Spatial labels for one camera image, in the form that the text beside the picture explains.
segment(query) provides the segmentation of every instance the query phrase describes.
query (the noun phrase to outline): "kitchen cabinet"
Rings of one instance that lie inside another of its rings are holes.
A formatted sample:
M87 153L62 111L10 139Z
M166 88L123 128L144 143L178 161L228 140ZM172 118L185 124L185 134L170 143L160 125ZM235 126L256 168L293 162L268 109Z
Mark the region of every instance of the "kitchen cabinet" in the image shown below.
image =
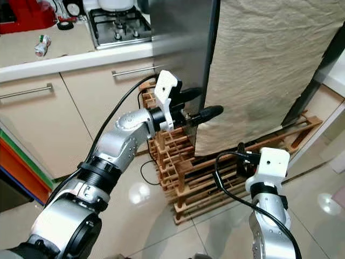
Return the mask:
M94 139L99 128L122 96L144 77L153 74L152 59L116 63L82 70L62 72L62 78ZM134 91L122 104L105 131L110 130L116 119L126 112L138 109L137 93ZM141 145L139 151L147 147Z
M92 144L58 73L1 83L0 120L54 178L76 170Z

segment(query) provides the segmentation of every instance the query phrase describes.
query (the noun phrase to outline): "cabinet handle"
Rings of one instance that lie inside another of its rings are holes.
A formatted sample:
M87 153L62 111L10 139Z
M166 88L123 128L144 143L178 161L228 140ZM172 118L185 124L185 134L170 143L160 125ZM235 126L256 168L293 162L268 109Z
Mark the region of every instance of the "cabinet handle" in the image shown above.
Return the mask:
M41 87L41 88L36 88L36 89L31 89L31 90L26 90L26 91L21 91L21 92L17 92L17 93L5 94L3 96L0 96L0 100L1 99L5 99L5 98L14 97L14 96L21 96L21 95L27 94L27 93L35 93L35 92L40 92L40 91L44 91L44 90L52 90L52 89L53 89L52 83L48 83L46 87Z
M129 71L124 71L124 72L118 72L118 73L114 70L114 71L112 71L112 75L113 75L113 77L117 77L117 76L122 76L124 74L132 74L132 73L146 71L146 70L150 70L150 69L156 69L158 67L161 67L161 66L151 66L151 67L145 67L143 69L135 69L135 70L129 70Z

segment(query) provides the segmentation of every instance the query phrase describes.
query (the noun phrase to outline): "white tile floor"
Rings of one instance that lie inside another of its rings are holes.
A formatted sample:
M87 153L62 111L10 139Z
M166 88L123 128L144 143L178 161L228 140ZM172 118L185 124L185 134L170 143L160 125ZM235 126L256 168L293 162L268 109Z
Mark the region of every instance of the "white tile floor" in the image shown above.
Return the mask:
M90 258L110 259L121 253L135 259L187 259L196 252L214 259L252 258L248 208L232 203L175 226L160 187L140 177L140 165L147 160L145 155L136 158L121 177L101 214L103 228ZM153 165L144 173L155 180ZM344 185L345 174L325 165L284 186L303 259L345 258L345 210L330 215L318 205L319 194L334 194ZM0 213L0 249L24 241L38 213L34 203Z

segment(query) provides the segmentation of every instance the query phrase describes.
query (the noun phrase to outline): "black ring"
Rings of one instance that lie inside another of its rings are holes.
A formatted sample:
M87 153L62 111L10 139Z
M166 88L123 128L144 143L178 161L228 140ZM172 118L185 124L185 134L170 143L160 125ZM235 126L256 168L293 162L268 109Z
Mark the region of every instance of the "black ring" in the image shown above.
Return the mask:
M73 28L74 25L72 22L70 21L63 21L63 22L59 22L58 23L58 28L61 31L66 31L66 30L70 30L71 28Z

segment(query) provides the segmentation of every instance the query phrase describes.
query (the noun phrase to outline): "wooden rack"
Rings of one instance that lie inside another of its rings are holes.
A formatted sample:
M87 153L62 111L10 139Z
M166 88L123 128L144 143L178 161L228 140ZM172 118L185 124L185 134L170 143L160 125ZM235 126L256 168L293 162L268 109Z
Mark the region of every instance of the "wooden rack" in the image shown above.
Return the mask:
M155 106L152 90L147 90L142 96L144 107ZM258 152L264 146L277 147L292 154L299 149L300 143L311 130L321 123L317 117L302 115L295 124L247 143L246 150ZM158 132L149 141L149 151L157 162L158 179L168 203L174 206L176 224L233 201L217 189L212 177L218 154L195 157L194 146L184 128ZM246 196L246 179L236 175L234 155L225 155L219 162L220 174L227 190L239 197Z

